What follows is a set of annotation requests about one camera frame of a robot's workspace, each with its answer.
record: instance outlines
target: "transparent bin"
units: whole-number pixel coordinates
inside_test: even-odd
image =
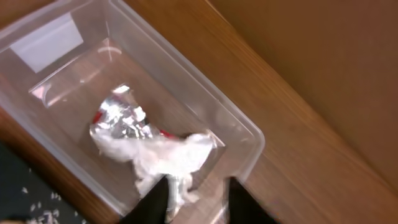
[[[56,1],[0,31],[0,106],[121,215],[139,200],[132,164],[99,155],[88,126],[123,83],[159,128],[210,129],[226,144],[193,174],[201,200],[175,219],[217,221],[224,179],[246,180],[264,136],[126,3]]]

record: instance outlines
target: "crumpled foil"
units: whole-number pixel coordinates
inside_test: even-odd
[[[172,135],[150,124],[145,112],[135,101],[132,90],[126,85],[117,87],[102,102],[90,126],[90,135],[100,152],[119,162],[134,160],[133,150],[131,154],[128,152],[129,150],[127,152],[126,150],[119,150],[117,145],[123,143],[123,141],[136,141],[137,139],[148,141],[149,139],[173,138]],[[213,141],[213,148],[224,146],[211,131],[208,131],[208,138]],[[183,177],[173,175],[167,175],[167,177],[170,189],[167,221],[170,222],[184,204],[184,200],[195,202],[198,200],[198,197],[187,193],[188,189],[192,186],[192,177],[190,174]]]

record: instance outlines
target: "white label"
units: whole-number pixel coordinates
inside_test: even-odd
[[[83,43],[70,13],[64,14],[11,45],[35,73]]]

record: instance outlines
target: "wood grain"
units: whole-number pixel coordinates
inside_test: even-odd
[[[397,223],[389,186],[202,0],[127,1],[247,114],[266,148],[245,183],[283,223]],[[2,139],[94,223],[115,214],[2,111]]]
[[[397,1],[210,2],[398,189]]]

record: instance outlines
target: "candy wrapper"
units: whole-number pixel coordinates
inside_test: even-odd
[[[132,91],[121,85],[103,101],[90,126],[90,135],[100,153],[119,161],[132,161],[139,178],[141,198],[156,181],[167,175],[170,221],[187,202],[199,199],[192,186],[192,172],[198,171],[213,148],[223,143],[211,131],[179,139],[148,122]]]

